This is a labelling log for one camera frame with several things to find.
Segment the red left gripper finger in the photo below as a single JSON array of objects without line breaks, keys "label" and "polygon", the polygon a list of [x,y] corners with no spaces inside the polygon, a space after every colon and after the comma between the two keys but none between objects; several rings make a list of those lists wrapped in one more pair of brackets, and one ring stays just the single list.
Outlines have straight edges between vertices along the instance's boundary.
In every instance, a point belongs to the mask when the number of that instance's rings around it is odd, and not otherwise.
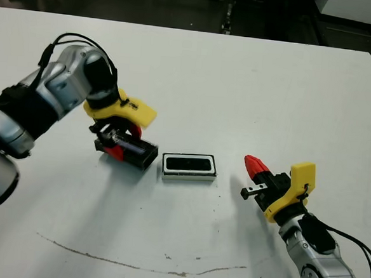
[{"label": "red left gripper finger", "polygon": [[140,140],[142,137],[142,129],[136,124],[130,123],[128,127],[128,135],[135,140]]},{"label": "red left gripper finger", "polygon": [[115,159],[124,159],[124,150],[120,145],[115,145],[113,147],[104,146],[104,151]]}]

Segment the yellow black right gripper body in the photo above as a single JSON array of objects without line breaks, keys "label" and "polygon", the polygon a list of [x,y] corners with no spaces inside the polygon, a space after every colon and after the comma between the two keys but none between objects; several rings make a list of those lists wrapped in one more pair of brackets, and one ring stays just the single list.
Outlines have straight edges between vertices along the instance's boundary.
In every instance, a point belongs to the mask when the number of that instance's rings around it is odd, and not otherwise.
[{"label": "yellow black right gripper body", "polygon": [[316,165],[294,164],[289,175],[261,172],[252,181],[254,186],[242,188],[242,198],[254,197],[268,222],[286,223],[306,213],[307,198],[316,185]]}]

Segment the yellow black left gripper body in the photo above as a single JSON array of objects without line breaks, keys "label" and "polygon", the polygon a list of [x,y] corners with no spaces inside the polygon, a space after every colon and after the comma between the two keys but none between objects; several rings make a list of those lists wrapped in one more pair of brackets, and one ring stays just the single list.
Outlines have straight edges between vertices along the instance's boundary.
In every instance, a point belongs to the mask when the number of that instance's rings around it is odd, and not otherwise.
[{"label": "yellow black left gripper body", "polygon": [[135,97],[130,97],[122,89],[116,89],[113,94],[103,99],[88,99],[83,104],[86,114],[93,119],[90,131],[96,136],[95,145],[113,147],[120,145],[126,149],[153,148],[154,145],[145,142],[142,137],[135,140],[128,135],[130,123],[148,128],[156,119],[158,113],[148,104]]}]

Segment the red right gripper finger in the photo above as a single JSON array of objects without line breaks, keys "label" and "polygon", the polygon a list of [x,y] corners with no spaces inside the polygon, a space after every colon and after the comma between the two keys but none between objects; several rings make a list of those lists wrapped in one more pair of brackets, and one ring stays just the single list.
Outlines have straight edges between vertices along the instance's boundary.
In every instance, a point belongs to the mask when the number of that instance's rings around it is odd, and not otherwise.
[{"label": "red right gripper finger", "polygon": [[264,163],[254,156],[245,156],[245,168],[253,180],[256,174],[264,171]]},{"label": "red right gripper finger", "polygon": [[245,168],[248,172],[248,174],[259,174],[263,172],[270,171],[267,166],[259,159],[252,155],[246,155],[245,156]]}]

